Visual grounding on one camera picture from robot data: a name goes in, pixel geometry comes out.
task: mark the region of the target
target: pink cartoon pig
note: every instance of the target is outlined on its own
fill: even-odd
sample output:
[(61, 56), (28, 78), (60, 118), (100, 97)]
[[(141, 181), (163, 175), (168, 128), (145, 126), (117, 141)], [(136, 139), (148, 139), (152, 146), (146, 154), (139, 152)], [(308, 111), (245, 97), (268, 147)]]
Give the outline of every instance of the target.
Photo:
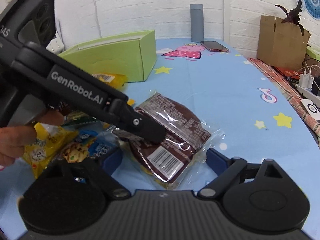
[(167, 52), (162, 56), (201, 58), (201, 51), (203, 50), (205, 50), (205, 48), (202, 45), (185, 44), (184, 46), (181, 46), (174, 51)]

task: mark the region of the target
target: green box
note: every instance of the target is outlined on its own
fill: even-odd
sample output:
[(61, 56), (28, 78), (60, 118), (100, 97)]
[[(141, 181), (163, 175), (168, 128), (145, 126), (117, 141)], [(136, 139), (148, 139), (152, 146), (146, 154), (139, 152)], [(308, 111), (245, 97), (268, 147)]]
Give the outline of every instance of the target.
[(156, 63), (155, 31), (125, 33), (73, 46), (60, 57), (89, 74), (116, 73), (147, 80)]
[(320, 60), (320, 48), (307, 46), (306, 54), (311, 58)]

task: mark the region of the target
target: yellow star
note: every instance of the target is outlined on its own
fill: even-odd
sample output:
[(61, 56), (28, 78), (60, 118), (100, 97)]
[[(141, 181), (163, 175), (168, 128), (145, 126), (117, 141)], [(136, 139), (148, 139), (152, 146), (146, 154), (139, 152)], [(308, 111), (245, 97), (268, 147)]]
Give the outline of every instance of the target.
[(156, 71), (155, 74), (159, 74), (159, 73), (167, 73), (167, 74), (170, 74), (169, 73), (169, 70), (171, 70), (172, 68), (169, 68), (169, 67), (160, 67), (160, 68), (155, 68), (154, 70)]
[(256, 123), (254, 124), (255, 127), (257, 127), (258, 129), (262, 129), (262, 128), (266, 128), (266, 126), (264, 125), (263, 121), (256, 121)]
[(273, 118), (277, 120), (278, 126), (285, 126), (291, 128), (292, 117), (285, 116), (284, 114), (279, 113), (278, 115), (275, 115)]

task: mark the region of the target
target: human hand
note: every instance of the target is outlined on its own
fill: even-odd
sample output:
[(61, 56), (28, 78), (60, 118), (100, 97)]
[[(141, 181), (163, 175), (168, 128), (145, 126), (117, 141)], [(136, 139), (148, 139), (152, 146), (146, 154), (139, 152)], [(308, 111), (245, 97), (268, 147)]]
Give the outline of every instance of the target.
[[(62, 125), (64, 118), (58, 111), (49, 110), (37, 119), (38, 122)], [(0, 128), (0, 166), (14, 164), (16, 158), (24, 153), (24, 146), (34, 143), (36, 130), (31, 125)]]

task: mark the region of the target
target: white device with black circle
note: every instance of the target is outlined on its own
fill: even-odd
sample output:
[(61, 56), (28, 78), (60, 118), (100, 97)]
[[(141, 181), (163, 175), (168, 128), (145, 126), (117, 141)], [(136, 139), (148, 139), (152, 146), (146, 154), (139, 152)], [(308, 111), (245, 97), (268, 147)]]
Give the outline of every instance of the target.
[(320, 112), (316, 105), (310, 99), (302, 99), (302, 105), (306, 109), (306, 111), (313, 117), (315, 120), (320, 120)]

